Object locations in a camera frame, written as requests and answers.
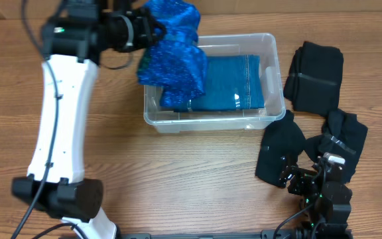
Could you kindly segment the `small black garment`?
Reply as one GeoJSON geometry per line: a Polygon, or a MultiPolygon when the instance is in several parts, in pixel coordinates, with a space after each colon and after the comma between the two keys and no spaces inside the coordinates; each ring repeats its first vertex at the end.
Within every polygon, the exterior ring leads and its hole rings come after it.
{"type": "Polygon", "coordinates": [[[280,181],[287,159],[294,163],[304,150],[306,138],[294,122],[294,114],[287,110],[283,119],[274,121],[265,128],[257,160],[255,176],[268,184],[285,188],[280,181]]]}

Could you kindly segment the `blue sequin fabric garment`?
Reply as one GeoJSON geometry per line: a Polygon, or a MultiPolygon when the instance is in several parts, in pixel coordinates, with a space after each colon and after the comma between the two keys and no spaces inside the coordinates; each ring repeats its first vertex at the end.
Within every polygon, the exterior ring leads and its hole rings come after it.
{"type": "Polygon", "coordinates": [[[203,96],[208,58],[197,46],[200,12],[181,0],[151,0],[145,6],[166,34],[146,49],[137,70],[139,83],[162,88],[160,105],[166,108],[203,96]]]}

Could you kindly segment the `black garment with tape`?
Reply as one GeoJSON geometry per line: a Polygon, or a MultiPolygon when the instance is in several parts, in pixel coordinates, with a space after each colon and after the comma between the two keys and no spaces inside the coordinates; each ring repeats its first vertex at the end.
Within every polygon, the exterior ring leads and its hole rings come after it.
{"type": "Polygon", "coordinates": [[[349,183],[355,174],[367,136],[368,128],[358,122],[357,115],[340,109],[330,111],[322,125],[322,133],[306,140],[304,150],[317,163],[325,153],[345,159],[342,183],[349,183]]]}

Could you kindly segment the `blue denim jeans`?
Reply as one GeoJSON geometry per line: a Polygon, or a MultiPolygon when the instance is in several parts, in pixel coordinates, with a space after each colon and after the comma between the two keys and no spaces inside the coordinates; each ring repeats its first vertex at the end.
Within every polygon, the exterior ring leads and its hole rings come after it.
{"type": "Polygon", "coordinates": [[[257,55],[210,56],[206,93],[176,112],[222,112],[265,107],[257,55]]]}

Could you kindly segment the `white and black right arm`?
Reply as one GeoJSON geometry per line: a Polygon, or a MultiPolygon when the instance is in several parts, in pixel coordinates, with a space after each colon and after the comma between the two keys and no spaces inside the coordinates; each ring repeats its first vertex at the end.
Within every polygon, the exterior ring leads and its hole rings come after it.
{"type": "Polygon", "coordinates": [[[279,181],[302,197],[301,209],[275,229],[273,238],[351,238],[347,220],[352,191],[342,182],[345,159],[325,153],[312,171],[290,156],[285,160],[279,181]]]}

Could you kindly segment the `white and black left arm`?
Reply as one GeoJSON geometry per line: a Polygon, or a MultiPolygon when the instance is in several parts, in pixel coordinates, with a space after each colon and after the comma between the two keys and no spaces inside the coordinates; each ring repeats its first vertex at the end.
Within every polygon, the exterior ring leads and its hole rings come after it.
{"type": "Polygon", "coordinates": [[[146,7],[130,1],[62,1],[32,43],[42,57],[44,93],[36,149],[13,195],[70,227],[78,238],[120,238],[102,209],[103,184],[84,170],[84,136],[94,83],[107,49],[132,53],[165,35],[146,7]]]}

